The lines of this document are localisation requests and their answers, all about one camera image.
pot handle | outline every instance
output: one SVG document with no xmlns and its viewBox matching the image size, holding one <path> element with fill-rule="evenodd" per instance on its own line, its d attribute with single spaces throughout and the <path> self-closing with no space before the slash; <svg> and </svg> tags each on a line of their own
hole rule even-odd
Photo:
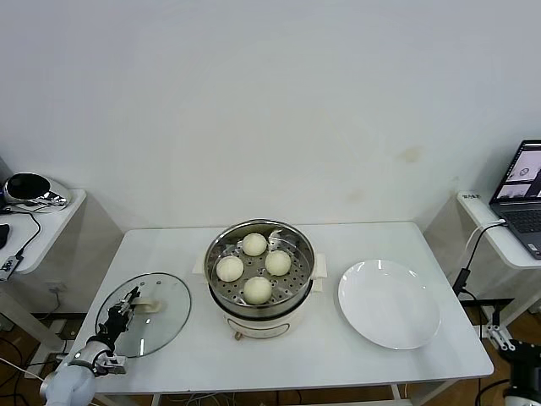
<svg viewBox="0 0 541 406">
<path fill-rule="evenodd" d="M 323 279 L 327 277 L 327 261 L 324 254 L 315 255 L 314 270 L 310 277 L 314 281 L 312 292 L 323 292 Z"/>
</svg>

white table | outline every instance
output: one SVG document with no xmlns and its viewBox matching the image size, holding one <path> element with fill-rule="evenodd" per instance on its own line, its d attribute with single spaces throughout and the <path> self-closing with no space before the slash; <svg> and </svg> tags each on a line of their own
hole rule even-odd
<svg viewBox="0 0 541 406">
<path fill-rule="evenodd" d="M 482 196 L 475 192 L 462 191 L 456 198 L 477 226 L 499 219 Z M 508 228 L 491 228 L 484 235 L 509 267 L 523 271 L 541 270 L 541 261 L 533 258 Z M 524 283 L 514 296 L 515 300 L 501 311 L 502 327 L 509 326 L 528 307 L 541 299 L 541 288 L 538 283 Z"/>
<path fill-rule="evenodd" d="M 268 340 L 233 338 L 208 286 L 191 273 L 197 258 L 220 228 L 134 230 L 126 233 L 74 344 L 94 334 L 106 297 L 126 280 L 147 272 L 182 278 L 192 294 L 184 329 L 166 347 L 130 359 L 126 376 L 98 380 L 103 394 L 233 392 L 267 389 L 373 386 L 440 381 L 416 392 L 421 404 L 457 379 L 486 376 L 494 367 L 451 290 L 423 235 L 412 222 L 299 226 L 329 276 L 324 291 L 312 294 L 300 325 Z M 337 302 L 340 276 L 351 265 L 385 258 L 418 272 L 438 301 L 442 324 L 423 348 L 396 351 L 359 335 Z M 259 359 L 265 365 L 261 370 Z"/>
<path fill-rule="evenodd" d="M 23 253 L 24 259 L 20 262 L 15 273 L 24 275 L 34 271 L 40 265 L 46 253 L 57 240 L 57 237 L 85 200 L 86 193 L 84 190 L 75 189 L 70 190 L 70 192 L 73 195 L 73 200 L 66 208 L 53 213 L 34 214 L 35 219 L 41 225 L 41 231 L 25 249 Z M 15 255 L 23 244 L 36 232 L 37 226 L 30 216 L 25 214 L 0 215 L 0 224 L 9 224 L 11 227 L 8 243 L 0 249 L 0 264 L 3 264 L 11 255 Z M 16 299 L 12 298 L 3 290 L 0 290 L 0 311 L 12 322 L 44 344 L 38 350 L 39 355 L 46 355 L 52 350 L 62 349 L 63 340 L 58 338 L 54 330 L 49 330 L 43 326 Z"/>
<path fill-rule="evenodd" d="M 25 259 L 15 270 L 19 275 L 30 273 L 40 265 L 57 237 L 85 200 L 86 193 L 84 190 L 75 189 L 70 190 L 70 192 L 73 199 L 66 208 L 53 213 L 34 214 L 34 217 L 41 225 L 41 232 L 26 248 Z M 37 226 L 27 214 L 0 215 L 0 224 L 8 224 L 11 227 L 8 243 L 0 249 L 0 264 L 3 264 L 8 257 L 15 255 L 20 247 L 36 232 Z"/>
</svg>

steamed bun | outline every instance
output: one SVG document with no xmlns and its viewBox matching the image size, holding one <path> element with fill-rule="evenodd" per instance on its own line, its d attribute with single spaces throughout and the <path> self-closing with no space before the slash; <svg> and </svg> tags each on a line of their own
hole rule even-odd
<svg viewBox="0 0 541 406">
<path fill-rule="evenodd" d="M 244 272 L 244 264 L 236 256 L 226 256 L 220 259 L 216 265 L 216 275 L 223 282 L 233 282 L 241 277 Z"/>
<path fill-rule="evenodd" d="M 275 277 L 281 277 L 289 272 L 291 266 L 291 258 L 289 255 L 280 250 L 270 252 L 265 258 L 265 268 Z"/>
<path fill-rule="evenodd" d="M 244 284 L 244 299 L 251 305 L 262 305 L 272 296 L 272 285 L 264 277 L 251 277 Z"/>
<path fill-rule="evenodd" d="M 243 239 L 244 254 L 257 256 L 267 249 L 267 240 L 261 234 L 251 233 Z"/>
</svg>

metal steamer tray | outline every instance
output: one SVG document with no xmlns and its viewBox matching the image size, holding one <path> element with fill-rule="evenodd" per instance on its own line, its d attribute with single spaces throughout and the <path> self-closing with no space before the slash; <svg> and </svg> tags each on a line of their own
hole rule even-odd
<svg viewBox="0 0 541 406">
<path fill-rule="evenodd" d="M 262 234 L 268 242 L 267 251 L 249 256 L 242 250 L 243 238 L 250 233 Z M 265 269 L 269 252 L 282 250 L 292 260 L 289 272 L 282 277 L 272 276 Z M 234 255 L 244 264 L 243 275 L 234 282 L 223 282 L 216 275 L 218 261 Z M 212 242 L 205 256 L 205 275 L 214 300 L 224 310 L 248 320 L 269 320 L 295 309 L 312 287 L 314 250 L 306 237 L 296 228 L 272 220 L 251 220 L 233 226 Z M 272 284 L 272 296 L 260 305 L 244 301 L 243 287 L 251 277 L 265 277 Z"/>
</svg>

laptop keyboard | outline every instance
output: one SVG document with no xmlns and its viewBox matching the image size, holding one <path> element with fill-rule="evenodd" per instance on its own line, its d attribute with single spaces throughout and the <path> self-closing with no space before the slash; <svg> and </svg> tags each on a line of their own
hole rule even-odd
<svg viewBox="0 0 541 406">
<path fill-rule="evenodd" d="M 519 233 L 541 232 L 541 210 L 505 211 L 502 215 Z"/>
</svg>

